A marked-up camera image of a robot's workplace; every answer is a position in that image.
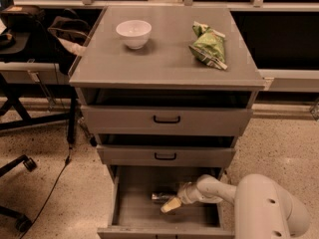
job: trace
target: drawer handle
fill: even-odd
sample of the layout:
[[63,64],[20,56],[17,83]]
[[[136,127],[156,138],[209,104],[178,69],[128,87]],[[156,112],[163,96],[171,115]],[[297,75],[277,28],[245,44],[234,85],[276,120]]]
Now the drawer handle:
[[154,153],[154,158],[155,158],[156,160],[173,161],[173,160],[176,160],[177,154],[174,153],[172,157],[160,157],[160,154],[158,154],[158,153],[155,152],[155,153]]
[[172,119],[172,120],[160,120],[157,118],[157,116],[153,116],[153,121],[155,123],[180,123],[180,116],[178,116],[176,119]]
[[[157,235],[156,235],[156,239],[160,239]],[[175,235],[175,238],[174,239],[178,239],[178,236]]]

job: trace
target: chair wheel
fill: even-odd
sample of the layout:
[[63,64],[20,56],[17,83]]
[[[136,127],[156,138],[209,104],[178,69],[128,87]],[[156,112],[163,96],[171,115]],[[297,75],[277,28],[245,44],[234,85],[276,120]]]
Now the chair wheel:
[[16,229],[20,232],[26,232],[31,226],[32,222],[26,215],[22,215],[16,221]]
[[94,137],[90,138],[90,144],[92,147],[96,147],[98,145],[98,143]]
[[28,160],[24,161],[23,164],[24,166],[26,166],[28,171],[33,171],[37,167],[36,162],[31,157],[29,157]]

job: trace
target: drawer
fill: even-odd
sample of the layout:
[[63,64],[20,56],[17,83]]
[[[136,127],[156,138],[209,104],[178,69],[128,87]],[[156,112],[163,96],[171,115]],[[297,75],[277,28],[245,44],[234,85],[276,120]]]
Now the drawer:
[[181,183],[196,181],[209,168],[121,166],[117,172],[112,211],[101,238],[230,239],[215,204],[185,205],[168,214],[152,202],[154,192],[177,192]]
[[82,107],[91,133],[242,135],[247,109]]
[[251,95],[245,91],[100,89],[90,105],[243,109]]
[[235,149],[99,145],[98,153],[102,163],[106,165],[228,167]]

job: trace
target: cabinet top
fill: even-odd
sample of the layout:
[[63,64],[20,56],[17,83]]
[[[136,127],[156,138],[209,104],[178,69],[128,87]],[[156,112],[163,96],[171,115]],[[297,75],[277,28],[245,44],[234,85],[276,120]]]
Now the cabinet top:
[[[116,27],[127,20],[152,24],[147,44],[130,50]],[[198,61],[188,45],[194,21],[226,35],[226,71]],[[263,89],[264,81],[227,8],[208,6],[110,6],[70,84],[83,88]]]

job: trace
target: drawer front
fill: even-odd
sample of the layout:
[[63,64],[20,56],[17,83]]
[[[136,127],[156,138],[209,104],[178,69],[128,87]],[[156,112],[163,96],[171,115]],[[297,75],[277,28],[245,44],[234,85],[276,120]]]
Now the drawer front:
[[82,107],[92,133],[242,135],[247,109],[164,109]]
[[98,146],[107,165],[228,167],[234,148]]
[[205,228],[202,230],[176,231],[174,229],[135,229],[130,227],[111,226],[100,228],[101,239],[233,239],[231,231],[221,228]]

